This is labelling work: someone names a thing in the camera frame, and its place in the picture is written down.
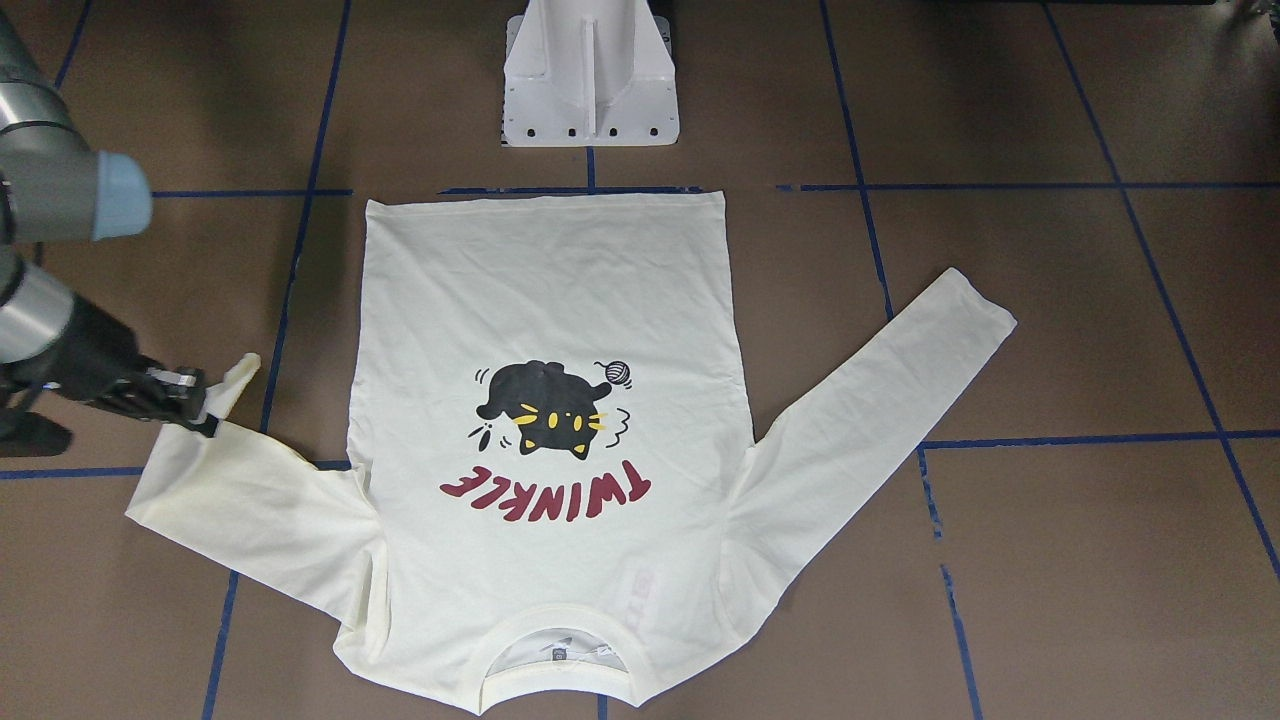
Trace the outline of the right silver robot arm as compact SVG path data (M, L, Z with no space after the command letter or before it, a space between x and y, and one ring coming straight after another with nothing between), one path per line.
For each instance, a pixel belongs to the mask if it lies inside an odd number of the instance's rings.
M4 457L51 457L72 433L38 415L44 392L141 421L214 436L200 369L145 356L134 332L70 290L19 243L143 232L152 196L140 165L95 151L9 19L1 22L1 439Z

